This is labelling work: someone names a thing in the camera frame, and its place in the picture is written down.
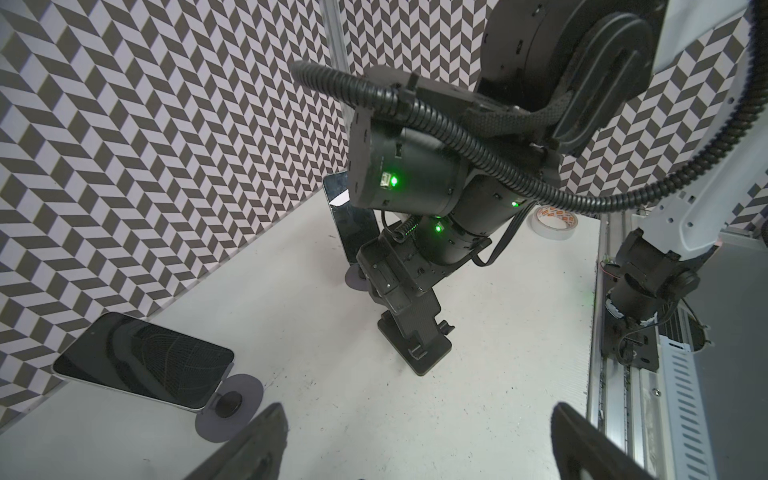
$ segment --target phone on stand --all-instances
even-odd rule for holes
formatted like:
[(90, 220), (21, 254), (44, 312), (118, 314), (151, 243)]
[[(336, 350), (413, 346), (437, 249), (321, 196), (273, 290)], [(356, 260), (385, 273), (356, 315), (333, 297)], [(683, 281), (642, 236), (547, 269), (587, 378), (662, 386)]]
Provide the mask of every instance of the phone on stand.
[(356, 256), (360, 247), (379, 236), (376, 215), (369, 208), (354, 207), (349, 202), (345, 171), (323, 178), (323, 189), (346, 259), (350, 265), (357, 263)]
[(198, 412), (232, 368), (232, 350), (122, 313), (105, 313), (53, 364), (55, 375)]

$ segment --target chevron patterned wall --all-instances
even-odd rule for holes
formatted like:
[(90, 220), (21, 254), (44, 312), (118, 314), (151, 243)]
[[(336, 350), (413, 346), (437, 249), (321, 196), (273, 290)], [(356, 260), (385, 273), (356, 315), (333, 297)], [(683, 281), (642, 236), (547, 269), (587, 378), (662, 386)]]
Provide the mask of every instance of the chevron patterned wall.
[(346, 156), (316, 0), (0, 4), (0, 425), (105, 310), (145, 317)]
[[(496, 0), (339, 0), (350, 71), (389, 65), (459, 87), (474, 88), (480, 72), (480, 42)], [(595, 134), (579, 157), (561, 166), (562, 187), (579, 194), (625, 192), (688, 161), (698, 141), (728, 101), (734, 65), (749, 37), (741, 16), (695, 41), (650, 89), (627, 102)], [(744, 192), (729, 219), (747, 230), (768, 217), (768, 177)]]

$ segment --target magnetic mount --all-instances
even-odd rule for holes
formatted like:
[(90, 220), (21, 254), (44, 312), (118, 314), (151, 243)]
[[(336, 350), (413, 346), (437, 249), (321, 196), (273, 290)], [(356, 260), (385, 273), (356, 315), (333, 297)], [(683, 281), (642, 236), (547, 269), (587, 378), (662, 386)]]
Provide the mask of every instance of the magnetic mount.
[(227, 377), (197, 414), (195, 431), (208, 442), (227, 442), (248, 425), (263, 397), (264, 387), (256, 377), (245, 373)]

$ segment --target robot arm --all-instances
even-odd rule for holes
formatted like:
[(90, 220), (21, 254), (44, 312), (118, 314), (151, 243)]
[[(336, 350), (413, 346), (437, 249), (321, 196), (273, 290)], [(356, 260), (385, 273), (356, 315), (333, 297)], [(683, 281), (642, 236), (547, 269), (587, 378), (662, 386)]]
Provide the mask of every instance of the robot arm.
[[(712, 203), (723, 192), (743, 191), (762, 164), (759, 157), (728, 154), (734, 145), (760, 147), (757, 129), (739, 142), (753, 123), (762, 125), (768, 102), (763, 41), (755, 42), (756, 61), (742, 74), (746, 86), (734, 115), (681, 169), (609, 197), (560, 191), (556, 174), (563, 155), (579, 155), (622, 102), (647, 89), (654, 67), (674, 56), (669, 52), (739, 8), (694, 3), (500, 0), (485, 29), (473, 92), (381, 66), (361, 79), (306, 62), (292, 65), (298, 83), (356, 108), (351, 203), (411, 216), (363, 246), (357, 260), (371, 297), (387, 308), (379, 328), (418, 374), (451, 348), (445, 335), (452, 327), (434, 320), (440, 311), (434, 285), (469, 260), (482, 264), (478, 253), (490, 234), (536, 202), (599, 214), (661, 200), (644, 230), (622, 246), (613, 311), (640, 323), (695, 288), (696, 270), (735, 204), (729, 198), (718, 208)], [(768, 5), (753, 3), (753, 34), (762, 37)], [(708, 25), (662, 29), (665, 18), (681, 15), (718, 16)]]

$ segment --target cable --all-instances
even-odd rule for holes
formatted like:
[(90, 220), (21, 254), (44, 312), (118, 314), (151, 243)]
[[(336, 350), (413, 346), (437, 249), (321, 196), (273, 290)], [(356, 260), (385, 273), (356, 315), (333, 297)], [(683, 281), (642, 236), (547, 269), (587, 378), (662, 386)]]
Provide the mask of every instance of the cable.
[(697, 322), (699, 322), (699, 316), (696, 314), (696, 312), (694, 312), (694, 309), (691, 308), (690, 304), (684, 298), (681, 298), (680, 300), (683, 300), (683, 303), (685, 303), (685, 306), (688, 308), (688, 311), (690, 312), (690, 314), (694, 316), (694, 319)]
[(609, 271), (607, 271), (607, 270), (605, 269), (605, 265), (606, 265), (606, 263), (605, 263), (605, 262), (600, 262), (600, 270), (603, 270), (603, 273), (605, 273), (606, 275), (608, 275), (608, 276), (612, 276), (612, 277), (613, 277), (613, 278), (615, 278), (616, 280), (619, 280), (619, 277), (615, 276), (613, 273), (611, 273), (611, 272), (609, 272)]
[(542, 204), (582, 214), (599, 214), (636, 208), (661, 200), (686, 187), (720, 163), (739, 143), (768, 103), (768, 0), (752, 0), (754, 21), (750, 31), (753, 55), (746, 85), (725, 125), (679, 170), (652, 184), (608, 197), (582, 197), (560, 191), (525, 173), (511, 161), (488, 149), (460, 124), (424, 101), (400, 101), (399, 90), (308, 61), (290, 66), (296, 83), (337, 98), (353, 107), (371, 108), (377, 114), (437, 138), (507, 188)]
[(674, 303), (668, 303), (667, 306), (669, 307), (669, 310), (664, 314), (664, 319), (657, 320), (653, 322), (650, 325), (642, 326), (639, 329), (634, 329), (631, 332), (626, 332), (620, 339), (619, 342), (616, 344), (616, 360), (623, 365), (623, 366), (629, 366), (632, 363), (632, 359), (629, 360), (629, 362), (624, 361), (624, 354), (621, 352), (621, 344), (624, 342), (629, 335), (632, 335), (633, 333), (640, 332), (645, 329), (650, 329), (655, 326), (662, 326), (665, 325), (667, 322), (669, 322), (672, 317), (674, 316), (674, 313), (677, 311), (677, 302)]
[(384, 217), (384, 210), (380, 210), (381, 213), (381, 221), (382, 221), (382, 227), (384, 228), (384, 231), (389, 233), (389, 235), (392, 237), (392, 239), (397, 243), (403, 243), (406, 241), (406, 237), (410, 235), (410, 233), (416, 229), (416, 227), (419, 225), (419, 221), (421, 221), (420, 215), (411, 215), (408, 217), (405, 221), (400, 222), (400, 225), (395, 227), (395, 229), (390, 229), (389, 225), (386, 223), (386, 218)]
[(515, 236), (518, 230), (520, 230), (520, 226), (523, 224), (523, 222), (525, 222), (528, 214), (531, 213), (531, 210), (533, 210), (535, 206), (536, 202), (529, 200), (528, 204), (523, 206), (523, 208), (515, 214), (515, 217), (512, 218), (511, 222), (509, 222), (509, 226), (504, 232), (504, 235), (502, 235), (502, 238), (498, 241), (498, 245), (496, 245), (496, 247), (491, 252), (491, 256), (488, 258), (488, 261), (484, 262), (480, 260), (480, 257), (476, 253), (474, 256), (472, 256), (472, 262), (474, 262), (477, 266), (488, 266), (491, 263), (494, 263), (498, 256), (502, 254), (507, 245), (509, 245), (509, 242)]

